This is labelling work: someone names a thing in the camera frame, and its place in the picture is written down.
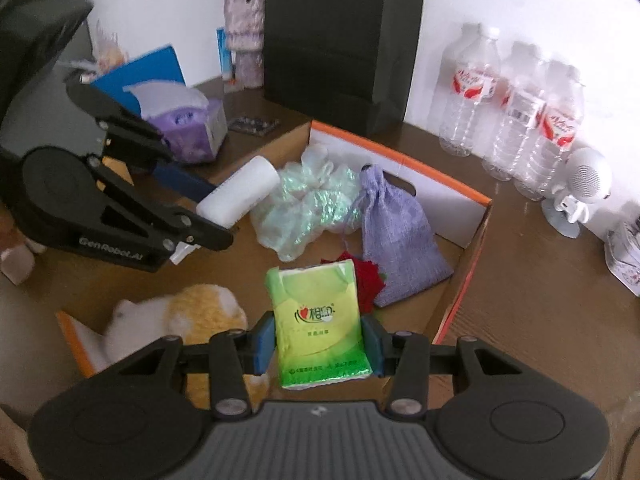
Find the cable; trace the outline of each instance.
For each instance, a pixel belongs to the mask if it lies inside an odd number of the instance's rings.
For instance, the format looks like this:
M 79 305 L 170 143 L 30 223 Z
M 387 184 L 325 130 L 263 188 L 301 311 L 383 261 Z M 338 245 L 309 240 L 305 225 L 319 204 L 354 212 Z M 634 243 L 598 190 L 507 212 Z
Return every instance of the cable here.
M 616 480 L 624 480 L 625 471 L 626 471 L 626 463 L 629 460 L 629 455 L 631 454 L 631 450 L 634 447 L 634 444 L 640 437 L 640 428 L 636 428 L 633 432 L 629 440 L 626 441 L 625 449 L 622 452 L 622 460 L 620 460 L 620 469 L 618 469 L 618 475 L 616 476 Z

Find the red fabric rose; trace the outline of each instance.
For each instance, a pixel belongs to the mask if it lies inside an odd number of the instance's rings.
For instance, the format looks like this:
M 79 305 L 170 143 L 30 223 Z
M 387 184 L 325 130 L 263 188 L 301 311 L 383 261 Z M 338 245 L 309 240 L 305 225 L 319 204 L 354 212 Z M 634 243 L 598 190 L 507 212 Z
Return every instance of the red fabric rose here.
M 361 314 L 373 312 L 373 300 L 385 288 L 385 282 L 380 277 L 378 264 L 365 262 L 347 251 L 344 251 L 335 262 L 351 260 L 356 273 L 356 287 L 358 289 L 358 306 Z M 332 264 L 331 260 L 322 260 L 323 264 Z

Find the flower vase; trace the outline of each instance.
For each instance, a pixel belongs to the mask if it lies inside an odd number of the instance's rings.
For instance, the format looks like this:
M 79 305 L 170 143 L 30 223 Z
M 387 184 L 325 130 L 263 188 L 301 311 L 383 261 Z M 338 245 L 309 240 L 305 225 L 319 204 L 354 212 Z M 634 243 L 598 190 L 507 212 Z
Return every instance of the flower vase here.
M 264 0 L 225 0 L 226 47 L 236 53 L 236 78 L 245 87 L 264 83 Z

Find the cardboard box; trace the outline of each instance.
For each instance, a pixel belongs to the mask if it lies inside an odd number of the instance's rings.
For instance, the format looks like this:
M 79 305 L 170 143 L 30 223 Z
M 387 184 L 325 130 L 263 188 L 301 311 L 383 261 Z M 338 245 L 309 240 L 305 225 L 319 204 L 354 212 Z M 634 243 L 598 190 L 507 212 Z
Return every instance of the cardboard box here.
M 476 263 L 490 219 L 491 201 L 429 166 L 385 146 L 322 123 L 304 124 L 265 145 L 256 153 L 237 161 L 217 174 L 212 181 L 222 182 L 255 155 L 263 155 L 277 168 L 299 161 L 309 142 L 328 146 L 334 162 L 346 162 L 352 168 L 379 164 L 389 174 L 415 188 L 436 241 L 455 271 L 451 278 L 420 294 L 391 306 L 377 309 L 376 316 L 390 331 L 411 330 L 423 333 L 433 342 L 442 341 L 460 307 Z M 101 267 L 100 272 L 82 284 L 58 320 L 72 352 L 85 376 L 106 366 L 99 335 L 111 317 L 111 310 L 122 299 L 133 302 L 156 296 L 176 294 L 188 285 L 213 283 L 226 286 L 244 308 L 249 325 L 271 309 L 264 278 L 271 267 L 295 268 L 316 265 L 321 259 L 337 258 L 344 246 L 335 234 L 324 233 L 308 245 L 294 262 L 282 263 L 276 253 L 260 246 L 249 217 L 239 221 L 231 248 L 214 253 L 195 251 L 178 266 L 167 264 L 155 274 L 117 266 Z M 360 231 L 348 237 L 352 253 L 362 249 Z M 333 384 L 302 392 L 274 389 L 274 396 L 296 399 L 379 399 L 384 380 L 370 378 Z

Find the wooden table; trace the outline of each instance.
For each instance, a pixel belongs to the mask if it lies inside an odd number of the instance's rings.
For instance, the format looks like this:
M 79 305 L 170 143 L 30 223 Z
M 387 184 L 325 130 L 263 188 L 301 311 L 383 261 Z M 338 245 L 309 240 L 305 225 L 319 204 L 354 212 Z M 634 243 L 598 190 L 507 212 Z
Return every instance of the wooden table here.
M 225 110 L 228 118 L 277 118 L 282 126 L 267 139 L 231 134 L 216 166 L 237 160 L 306 120 L 263 100 L 258 91 L 228 95 Z M 402 124 L 372 140 L 494 200 L 484 250 L 445 343 L 476 335 L 592 400 L 604 412 L 640 390 L 640 302 L 607 269 L 599 238 L 585 228 L 576 240 L 558 234 L 546 222 L 540 204 L 521 196 L 511 182 L 492 179 L 475 156 L 447 155 L 437 137 L 414 126 Z M 449 381 L 434 378 L 430 405 L 441 405 L 451 394 Z M 620 450 L 623 436 L 614 437 Z M 640 478 L 639 449 L 630 462 L 625 480 Z M 606 473 L 604 467 L 598 477 Z

